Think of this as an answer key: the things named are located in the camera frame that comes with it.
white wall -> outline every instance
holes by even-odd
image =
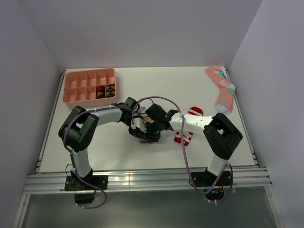
[[[230,65],[262,0],[20,0],[66,67]]]
[[[59,71],[18,1],[1,1],[0,30],[0,221],[9,228],[37,164]]]
[[[304,1],[264,0],[231,77],[288,227],[304,224]]]

divided container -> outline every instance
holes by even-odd
[[[97,88],[114,84],[115,95],[112,97],[96,98]],[[115,70],[113,68],[87,70],[67,73],[63,92],[63,102],[73,109],[75,106],[83,108],[110,105],[117,102]]]

gray floor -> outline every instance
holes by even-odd
[[[32,195],[22,227],[275,227],[264,188],[236,191],[216,206],[194,190],[111,193],[104,206],[92,210],[76,208],[73,194]]]

red and white sock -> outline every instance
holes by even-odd
[[[188,114],[203,116],[203,110],[201,110],[198,107],[192,107],[192,108],[189,109]],[[183,139],[184,139],[184,142],[185,142],[184,143],[185,146],[189,145],[192,136],[193,136],[192,132],[184,131]],[[175,137],[174,137],[174,141],[181,144],[181,132],[176,132]]]

polka dot sock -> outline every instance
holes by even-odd
[[[230,114],[233,110],[233,95],[235,86],[221,74],[218,66],[211,66],[206,69],[207,75],[219,86],[219,95],[215,102],[215,109],[223,114]]]

